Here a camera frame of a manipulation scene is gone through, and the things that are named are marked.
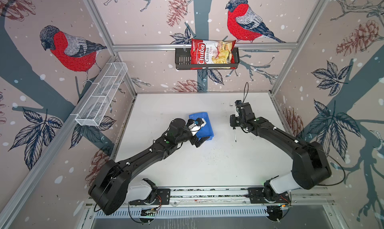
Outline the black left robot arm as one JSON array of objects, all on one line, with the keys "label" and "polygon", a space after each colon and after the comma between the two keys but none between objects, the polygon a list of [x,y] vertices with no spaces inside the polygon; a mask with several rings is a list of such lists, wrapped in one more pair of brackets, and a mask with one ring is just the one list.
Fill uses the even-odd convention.
[{"label": "black left robot arm", "polygon": [[89,195],[96,203],[95,210],[111,215],[126,200],[142,201],[149,205],[160,202],[155,183],[147,178],[137,184],[131,184],[131,180],[149,166],[169,157],[185,142],[189,141],[192,145],[200,147],[208,137],[198,138],[196,134],[207,124],[204,118],[188,121],[174,119],[148,149],[119,162],[107,161],[100,168],[89,189]]}]

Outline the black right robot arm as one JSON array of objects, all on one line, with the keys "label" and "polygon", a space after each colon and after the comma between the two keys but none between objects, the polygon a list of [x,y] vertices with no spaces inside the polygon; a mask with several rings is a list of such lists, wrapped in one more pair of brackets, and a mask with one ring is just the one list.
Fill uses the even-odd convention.
[{"label": "black right robot arm", "polygon": [[293,160],[292,170],[264,183],[263,196],[275,202],[282,194],[295,189],[312,189],[332,175],[327,154],[321,144],[309,143],[282,131],[263,117],[256,117],[249,103],[235,101],[236,112],[230,116],[230,126],[261,137],[285,152]]}]

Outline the black yellow screwdriver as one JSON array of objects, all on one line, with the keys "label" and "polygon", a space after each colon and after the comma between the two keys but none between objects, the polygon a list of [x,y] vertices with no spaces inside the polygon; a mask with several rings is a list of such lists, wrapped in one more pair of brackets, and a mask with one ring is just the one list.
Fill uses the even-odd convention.
[{"label": "black yellow screwdriver", "polygon": [[235,138],[235,142],[237,142],[236,127],[233,127],[233,132],[234,132],[234,138]]}]

